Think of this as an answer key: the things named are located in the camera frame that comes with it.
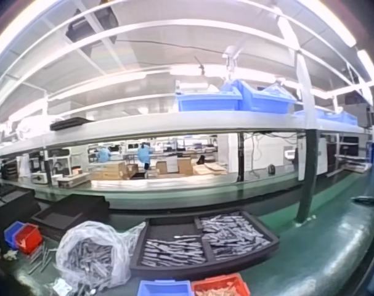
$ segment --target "clear plastic bag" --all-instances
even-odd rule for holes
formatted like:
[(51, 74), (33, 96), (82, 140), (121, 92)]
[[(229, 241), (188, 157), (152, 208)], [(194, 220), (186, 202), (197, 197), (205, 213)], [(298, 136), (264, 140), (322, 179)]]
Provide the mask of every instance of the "clear plastic bag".
[(130, 256), (143, 225), (122, 234), (109, 225), (84, 222), (70, 229), (58, 247), (61, 277), (77, 292), (81, 287), (103, 290), (125, 284), (131, 277)]

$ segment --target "metal shelf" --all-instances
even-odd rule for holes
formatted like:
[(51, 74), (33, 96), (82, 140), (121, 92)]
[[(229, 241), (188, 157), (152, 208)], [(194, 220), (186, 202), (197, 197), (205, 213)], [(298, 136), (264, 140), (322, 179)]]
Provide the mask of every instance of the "metal shelf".
[[(369, 134), (358, 126), (318, 120), (319, 130), (335, 133)], [(200, 111), (138, 115), (113, 118), (10, 143), (0, 147), (0, 157), (64, 146), (116, 139), (139, 139), (180, 134), (228, 133), (236, 131), (296, 131), (304, 129), (304, 117), (241, 111)]]

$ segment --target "blue protective suit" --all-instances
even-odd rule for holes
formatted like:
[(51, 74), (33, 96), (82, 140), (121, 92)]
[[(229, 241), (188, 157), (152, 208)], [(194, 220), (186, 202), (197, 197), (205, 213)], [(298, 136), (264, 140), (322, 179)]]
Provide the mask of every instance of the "blue protective suit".
[(110, 161), (110, 150), (103, 147), (97, 153), (98, 162), (108, 162)]
[(150, 147), (148, 145), (144, 145), (143, 147), (140, 145), (137, 150), (137, 158), (141, 163), (150, 164)]

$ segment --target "red plastic bin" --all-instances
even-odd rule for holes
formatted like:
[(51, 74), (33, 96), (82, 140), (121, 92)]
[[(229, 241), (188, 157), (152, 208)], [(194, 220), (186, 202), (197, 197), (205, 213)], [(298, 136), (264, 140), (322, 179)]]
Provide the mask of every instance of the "red plastic bin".
[(39, 226), (27, 223), (15, 236), (18, 249), (25, 253), (32, 253), (43, 241), (39, 232)]
[(195, 293), (213, 289), (223, 289), (229, 287), (230, 283), (236, 288), (236, 291), (240, 296), (251, 295), (246, 283), (238, 273), (230, 274), (228, 276), (209, 277), (203, 281), (192, 282), (192, 292)]

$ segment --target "ceiling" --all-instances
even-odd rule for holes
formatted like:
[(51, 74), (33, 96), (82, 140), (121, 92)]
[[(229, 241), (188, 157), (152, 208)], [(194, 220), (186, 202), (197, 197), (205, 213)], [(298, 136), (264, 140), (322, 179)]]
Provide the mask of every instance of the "ceiling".
[[(51, 28), (71, 18), (77, 8), (89, 9), (99, 4), (99, 0), (63, 0), (55, 8), (32, 23), (0, 58), (0, 74), (26, 48), (33, 44)], [(269, 6), (271, 0), (255, 0)], [(315, 14), (304, 8), (296, 0), (278, 0), (283, 13), (295, 18), (305, 26), (320, 34), (355, 67), (365, 80), (368, 76), (359, 62), (356, 50), (347, 47), (342, 40)], [(275, 21), (275, 15), (236, 0), (130, 0), (112, 6), (112, 10), (121, 25), (129, 25), (154, 20), (202, 19), (234, 23), (265, 31), (282, 37)], [(92, 26), (95, 19), (88, 19)], [(292, 24), (302, 48), (321, 58), (338, 71), (346, 69), (344, 62), (328, 47), (311, 34)], [(16, 78), (22, 77), (34, 65), (65, 48), (71, 41), (65, 36), (67, 27), (48, 37), (30, 51), (9, 72)], [(198, 26), (163, 26), (129, 31), (117, 36), (115, 44), (108, 38), (96, 44), (91, 56), (81, 50), (73, 51), (46, 65), (27, 79), (27, 83), (45, 89), (51, 95), (74, 84), (97, 78), (105, 74), (125, 70), (137, 70), (147, 67), (160, 67), (169, 64), (204, 64), (224, 65), (222, 53), (227, 46), (241, 44), (242, 53), (238, 66), (252, 68), (278, 76), (296, 80), (289, 50), (256, 36), (237, 31), (198, 27)], [(306, 58), (313, 86), (325, 91), (344, 86), (339, 79), (325, 67)], [(191, 80), (189, 77), (172, 76), (169, 73), (148, 75), (146, 79), (131, 81), (106, 88), (72, 96), (50, 103), (49, 113), (60, 114), (76, 108), (122, 98), (167, 94), (174, 92), (175, 80)], [(209, 81), (217, 87), (220, 79)], [(15, 85), (15, 79), (5, 78), (0, 84), (0, 98)], [(31, 86), (19, 86), (0, 106), (0, 122), (7, 120), (10, 114), (43, 97), (43, 92)], [(140, 113), (139, 107), (147, 107), (152, 112), (168, 112), (173, 106), (173, 97), (139, 100), (90, 110), (89, 116), (96, 120)], [(76, 113), (86, 116), (88, 113)]]

